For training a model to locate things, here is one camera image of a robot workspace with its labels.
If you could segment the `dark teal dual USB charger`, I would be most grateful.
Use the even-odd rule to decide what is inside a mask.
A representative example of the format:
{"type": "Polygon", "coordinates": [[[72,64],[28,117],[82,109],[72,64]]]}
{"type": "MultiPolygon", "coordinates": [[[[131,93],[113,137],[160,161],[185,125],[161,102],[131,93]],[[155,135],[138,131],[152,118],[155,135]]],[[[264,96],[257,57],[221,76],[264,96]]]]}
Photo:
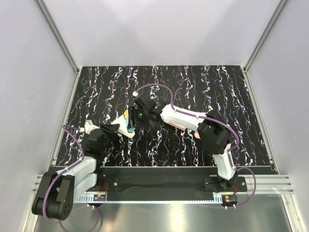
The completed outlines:
{"type": "Polygon", "coordinates": [[[134,133],[135,132],[135,128],[129,128],[127,129],[129,133],[134,133]]]}

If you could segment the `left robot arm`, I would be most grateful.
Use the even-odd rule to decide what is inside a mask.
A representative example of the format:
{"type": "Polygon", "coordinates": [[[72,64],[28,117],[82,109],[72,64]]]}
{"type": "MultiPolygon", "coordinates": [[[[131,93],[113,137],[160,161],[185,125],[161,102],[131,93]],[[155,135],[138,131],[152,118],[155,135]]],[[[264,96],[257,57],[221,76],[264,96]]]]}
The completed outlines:
{"type": "Polygon", "coordinates": [[[31,212],[46,219],[65,220],[72,205],[89,189],[108,190],[108,183],[100,169],[107,147],[116,138],[119,124],[92,125],[87,121],[79,132],[84,135],[81,142],[64,125],[64,131],[78,146],[81,156],[68,167],[58,171],[48,170],[42,176],[32,203],[31,212]]]}

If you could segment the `white triangular socket adapter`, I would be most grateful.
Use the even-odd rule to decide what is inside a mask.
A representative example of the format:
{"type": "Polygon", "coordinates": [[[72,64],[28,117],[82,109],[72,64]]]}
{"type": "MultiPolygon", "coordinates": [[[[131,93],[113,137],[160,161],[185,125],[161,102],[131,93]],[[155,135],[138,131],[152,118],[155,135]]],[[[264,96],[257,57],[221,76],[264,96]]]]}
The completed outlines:
{"type": "Polygon", "coordinates": [[[121,115],[117,119],[115,119],[112,125],[119,124],[118,132],[128,138],[133,138],[135,136],[135,132],[129,132],[127,129],[127,120],[125,119],[124,115],[121,115]]]}

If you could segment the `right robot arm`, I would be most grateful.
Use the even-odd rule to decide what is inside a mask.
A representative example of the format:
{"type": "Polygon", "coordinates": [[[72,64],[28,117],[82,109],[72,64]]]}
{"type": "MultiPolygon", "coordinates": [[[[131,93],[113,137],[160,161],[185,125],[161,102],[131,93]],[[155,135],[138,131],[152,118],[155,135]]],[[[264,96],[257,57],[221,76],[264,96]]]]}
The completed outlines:
{"type": "Polygon", "coordinates": [[[217,179],[206,183],[214,192],[231,191],[237,185],[238,173],[231,159],[233,131],[216,114],[206,114],[172,106],[164,101],[156,103],[143,93],[133,92],[134,105],[129,107],[128,130],[149,125],[150,121],[165,123],[181,130],[193,131],[210,153],[217,166],[217,179]]]}

